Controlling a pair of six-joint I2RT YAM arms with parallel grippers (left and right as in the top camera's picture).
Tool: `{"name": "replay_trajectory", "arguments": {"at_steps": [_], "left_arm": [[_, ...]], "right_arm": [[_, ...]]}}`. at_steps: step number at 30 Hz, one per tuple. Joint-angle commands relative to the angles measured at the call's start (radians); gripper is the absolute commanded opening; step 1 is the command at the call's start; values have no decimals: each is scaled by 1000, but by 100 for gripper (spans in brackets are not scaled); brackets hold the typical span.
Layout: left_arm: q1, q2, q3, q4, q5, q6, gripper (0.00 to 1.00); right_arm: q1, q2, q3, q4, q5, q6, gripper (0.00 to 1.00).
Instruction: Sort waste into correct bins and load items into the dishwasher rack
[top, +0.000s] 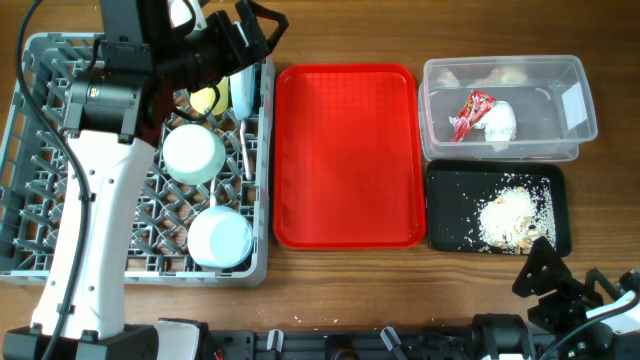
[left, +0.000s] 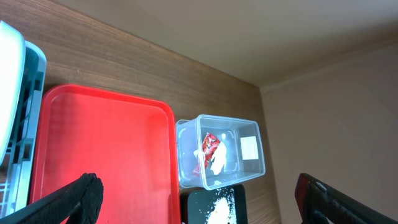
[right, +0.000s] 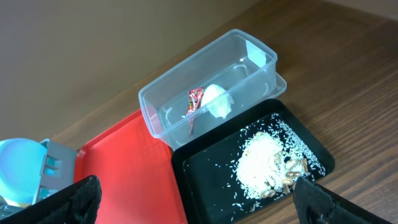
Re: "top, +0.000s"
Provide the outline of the yellow plastic cup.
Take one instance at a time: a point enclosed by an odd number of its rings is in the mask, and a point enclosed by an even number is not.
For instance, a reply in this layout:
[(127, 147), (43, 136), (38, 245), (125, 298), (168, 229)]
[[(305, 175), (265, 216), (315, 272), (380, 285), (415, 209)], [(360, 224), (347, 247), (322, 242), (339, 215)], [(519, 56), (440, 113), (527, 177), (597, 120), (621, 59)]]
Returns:
[(189, 103), (200, 114), (210, 110), (217, 116), (223, 114), (229, 107), (229, 93), (229, 78), (223, 77), (215, 87), (207, 87), (191, 93)]

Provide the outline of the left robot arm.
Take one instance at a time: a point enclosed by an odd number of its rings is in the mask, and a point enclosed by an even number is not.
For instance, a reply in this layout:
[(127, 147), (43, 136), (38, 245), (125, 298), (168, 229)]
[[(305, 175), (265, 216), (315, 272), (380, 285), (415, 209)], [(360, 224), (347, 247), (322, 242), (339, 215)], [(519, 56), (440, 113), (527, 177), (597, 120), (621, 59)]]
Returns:
[(207, 324), (163, 319), (129, 324), (124, 315), (127, 251), (137, 200), (174, 93), (215, 87), (268, 57), (287, 17), (239, 1), (173, 26), (165, 1), (104, 1), (104, 32), (71, 82), (52, 137), (68, 162), (53, 264), (28, 326), (9, 330), (7, 359), (220, 359)]

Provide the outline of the large light blue plate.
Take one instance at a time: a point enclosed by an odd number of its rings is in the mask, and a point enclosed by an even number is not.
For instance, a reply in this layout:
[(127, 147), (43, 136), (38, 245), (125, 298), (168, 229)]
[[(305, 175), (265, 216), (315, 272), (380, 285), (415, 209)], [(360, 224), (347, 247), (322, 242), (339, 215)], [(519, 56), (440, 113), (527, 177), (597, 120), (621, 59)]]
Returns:
[(248, 118), (253, 109), (256, 89), (255, 66), (230, 76), (230, 94), (233, 112), (238, 120)]

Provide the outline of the light green bowl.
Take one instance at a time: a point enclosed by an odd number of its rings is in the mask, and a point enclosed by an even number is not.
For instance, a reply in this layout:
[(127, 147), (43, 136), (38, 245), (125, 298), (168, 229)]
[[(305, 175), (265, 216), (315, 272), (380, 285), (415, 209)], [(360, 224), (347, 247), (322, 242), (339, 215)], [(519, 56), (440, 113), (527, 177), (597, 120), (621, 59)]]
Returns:
[(212, 180), (223, 168), (226, 149), (222, 140), (201, 125), (182, 125), (172, 130), (162, 145), (167, 173), (186, 185)]

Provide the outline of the white napkin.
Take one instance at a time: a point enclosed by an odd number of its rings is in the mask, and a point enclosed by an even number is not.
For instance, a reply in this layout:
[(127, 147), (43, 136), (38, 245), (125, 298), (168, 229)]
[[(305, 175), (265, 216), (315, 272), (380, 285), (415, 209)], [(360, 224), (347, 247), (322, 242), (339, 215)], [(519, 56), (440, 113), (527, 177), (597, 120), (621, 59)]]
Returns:
[(483, 130), (485, 140), (488, 142), (514, 140), (516, 134), (515, 113), (507, 102), (497, 101), (472, 129)]

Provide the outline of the small light blue bowl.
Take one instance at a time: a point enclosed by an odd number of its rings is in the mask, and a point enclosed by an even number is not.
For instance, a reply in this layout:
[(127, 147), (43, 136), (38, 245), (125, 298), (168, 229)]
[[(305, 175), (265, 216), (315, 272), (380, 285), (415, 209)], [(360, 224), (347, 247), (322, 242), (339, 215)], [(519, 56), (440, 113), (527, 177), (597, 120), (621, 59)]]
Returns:
[(233, 268), (252, 250), (252, 226), (232, 208), (210, 207), (191, 223), (187, 246), (189, 255), (201, 267)]

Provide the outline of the rice food leftovers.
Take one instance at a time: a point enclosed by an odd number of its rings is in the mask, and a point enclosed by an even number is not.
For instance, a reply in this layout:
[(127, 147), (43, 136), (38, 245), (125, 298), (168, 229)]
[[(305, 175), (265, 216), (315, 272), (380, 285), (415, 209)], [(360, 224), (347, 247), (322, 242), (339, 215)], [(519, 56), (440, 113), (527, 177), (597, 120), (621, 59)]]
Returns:
[(551, 180), (545, 176), (489, 173), (489, 188), (465, 192), (471, 213), (462, 217), (463, 246), (480, 253), (527, 255), (538, 238), (557, 244)]

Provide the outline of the white plastic fork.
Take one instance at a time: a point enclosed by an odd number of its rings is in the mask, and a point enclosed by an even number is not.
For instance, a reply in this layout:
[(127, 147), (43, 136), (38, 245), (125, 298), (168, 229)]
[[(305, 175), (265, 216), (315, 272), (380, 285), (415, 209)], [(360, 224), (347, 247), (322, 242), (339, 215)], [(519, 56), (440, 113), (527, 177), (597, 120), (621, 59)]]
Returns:
[(249, 158), (247, 142), (246, 142), (246, 128), (247, 128), (246, 120), (245, 119), (240, 120), (239, 138), (240, 138), (242, 158), (243, 158), (243, 166), (244, 166), (244, 174), (245, 174), (244, 176), (247, 181), (252, 181), (252, 173), (250, 169), (250, 158)]

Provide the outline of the red snack wrapper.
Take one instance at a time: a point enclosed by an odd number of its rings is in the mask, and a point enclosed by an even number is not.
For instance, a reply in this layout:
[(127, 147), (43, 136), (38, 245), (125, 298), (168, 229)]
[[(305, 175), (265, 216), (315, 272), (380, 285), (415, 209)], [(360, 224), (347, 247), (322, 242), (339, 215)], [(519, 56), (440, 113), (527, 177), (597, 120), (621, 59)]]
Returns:
[(449, 118), (450, 123), (454, 126), (451, 141), (462, 141), (470, 133), (471, 128), (493, 108), (496, 102), (495, 97), (479, 90), (472, 90), (458, 114)]

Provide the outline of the white plastic spoon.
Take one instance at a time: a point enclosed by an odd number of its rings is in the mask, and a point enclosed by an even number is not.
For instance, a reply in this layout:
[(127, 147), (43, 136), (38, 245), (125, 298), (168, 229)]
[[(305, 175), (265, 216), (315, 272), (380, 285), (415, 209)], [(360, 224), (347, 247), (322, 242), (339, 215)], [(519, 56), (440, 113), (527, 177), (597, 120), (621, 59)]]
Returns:
[(215, 207), (218, 205), (216, 188), (217, 188), (216, 180), (212, 179), (210, 181), (210, 187), (209, 187), (209, 203), (211, 207)]

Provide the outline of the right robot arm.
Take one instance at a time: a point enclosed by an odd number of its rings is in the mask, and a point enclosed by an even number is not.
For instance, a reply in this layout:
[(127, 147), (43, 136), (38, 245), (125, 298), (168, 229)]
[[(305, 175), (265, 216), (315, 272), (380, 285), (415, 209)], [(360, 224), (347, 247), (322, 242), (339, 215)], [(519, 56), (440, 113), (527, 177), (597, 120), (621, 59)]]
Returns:
[(629, 270), (612, 284), (593, 268), (580, 282), (544, 237), (533, 242), (512, 292), (538, 303), (527, 320), (476, 315), (465, 339), (471, 358), (612, 358), (626, 335), (639, 333), (639, 272)]

